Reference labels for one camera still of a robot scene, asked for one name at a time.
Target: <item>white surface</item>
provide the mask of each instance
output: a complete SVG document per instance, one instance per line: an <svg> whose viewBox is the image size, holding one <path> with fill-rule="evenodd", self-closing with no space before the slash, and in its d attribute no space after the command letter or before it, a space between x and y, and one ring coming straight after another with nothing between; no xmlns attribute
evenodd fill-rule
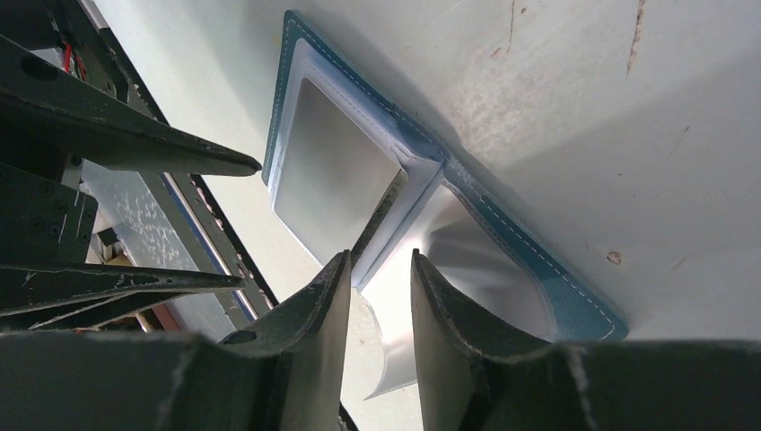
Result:
<svg viewBox="0 0 761 431"><path fill-rule="evenodd" d="M273 210L325 265L354 247L400 166L311 81L299 93Z"/></svg>
<svg viewBox="0 0 761 431"><path fill-rule="evenodd" d="M520 220L625 313L632 338L761 338L759 2L99 7L173 126L259 160L283 12L298 8L400 105L471 154ZM267 210L259 177L209 183L281 297L317 272ZM362 374L362 361L376 357L357 346L357 334L372 334L362 310L354 301L346 407L363 430L417 429L408 391L361 401L377 378Z"/></svg>

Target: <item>metal plate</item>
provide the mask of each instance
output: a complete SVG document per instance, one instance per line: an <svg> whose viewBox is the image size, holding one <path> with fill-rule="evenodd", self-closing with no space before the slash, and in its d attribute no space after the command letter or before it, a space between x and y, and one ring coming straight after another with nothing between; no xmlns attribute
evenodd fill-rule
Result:
<svg viewBox="0 0 761 431"><path fill-rule="evenodd" d="M84 262L98 202L0 163L0 262Z"/></svg>

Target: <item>stain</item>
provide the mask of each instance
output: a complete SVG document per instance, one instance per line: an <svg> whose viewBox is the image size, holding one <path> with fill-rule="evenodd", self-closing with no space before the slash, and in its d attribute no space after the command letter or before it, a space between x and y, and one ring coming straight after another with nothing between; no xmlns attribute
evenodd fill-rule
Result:
<svg viewBox="0 0 761 431"><path fill-rule="evenodd" d="M685 138L687 137L687 132L689 132L689 126L687 126L684 131L682 131L682 135L677 139L676 142L674 142L674 145L671 146L671 151L669 151L669 157L674 155L674 152L677 151L681 146L682 143L685 142Z"/></svg>
<svg viewBox="0 0 761 431"><path fill-rule="evenodd" d="M510 48L512 47L512 28L515 27L515 0L512 0L512 6L510 8L510 37L507 39L507 49L504 54L510 54Z"/></svg>
<svg viewBox="0 0 761 431"><path fill-rule="evenodd" d="M613 265L621 265L621 261L623 260L621 257L621 252L615 250L611 250L610 253L608 253L606 259Z"/></svg>
<svg viewBox="0 0 761 431"><path fill-rule="evenodd" d="M626 63L626 74L629 75L634 67L634 61L637 59L637 49L640 45L640 38L642 37L642 19L644 16L644 3L647 0L639 0L637 5L637 21L634 24L634 38L632 39L632 47L629 50L629 61Z"/></svg>
<svg viewBox="0 0 761 431"><path fill-rule="evenodd" d="M675 260L674 263L671 264L671 270L672 271L676 271L677 269L679 269L679 267L684 265L684 263L686 261L687 261L687 259L685 259L685 258L679 258L679 259Z"/></svg>

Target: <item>red wire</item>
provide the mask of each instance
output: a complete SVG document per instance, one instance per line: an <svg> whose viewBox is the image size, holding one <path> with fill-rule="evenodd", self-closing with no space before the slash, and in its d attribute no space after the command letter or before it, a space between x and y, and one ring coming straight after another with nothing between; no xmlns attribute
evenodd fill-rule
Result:
<svg viewBox="0 0 761 431"><path fill-rule="evenodd" d="M71 51L72 51L72 46L67 43L66 51L64 51L64 72L68 74L71 73Z"/></svg>

